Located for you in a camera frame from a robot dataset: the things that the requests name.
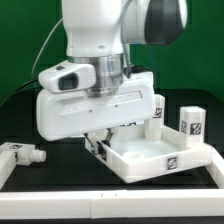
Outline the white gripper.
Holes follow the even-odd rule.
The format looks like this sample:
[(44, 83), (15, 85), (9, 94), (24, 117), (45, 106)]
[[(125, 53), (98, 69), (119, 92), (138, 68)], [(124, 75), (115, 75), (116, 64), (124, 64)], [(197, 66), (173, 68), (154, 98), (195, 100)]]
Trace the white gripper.
[(155, 113), (153, 74), (141, 72), (125, 80), (116, 94), (90, 98), (87, 89), (96, 82), (90, 64), (64, 61), (39, 74), (43, 90), (36, 101), (36, 120), (40, 135), (55, 141), (84, 134), (85, 148), (101, 153), (101, 143), (93, 131), (107, 129), (102, 141), (110, 147), (113, 127), (150, 119)]

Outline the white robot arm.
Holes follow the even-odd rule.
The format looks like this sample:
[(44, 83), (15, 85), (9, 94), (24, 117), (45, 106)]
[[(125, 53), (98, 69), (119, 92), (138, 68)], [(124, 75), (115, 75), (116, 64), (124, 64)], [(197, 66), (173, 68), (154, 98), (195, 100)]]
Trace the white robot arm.
[(153, 74), (135, 74), (130, 44), (168, 45), (184, 31), (186, 0), (62, 0), (67, 59), (38, 76), (40, 135), (54, 141), (148, 120)]

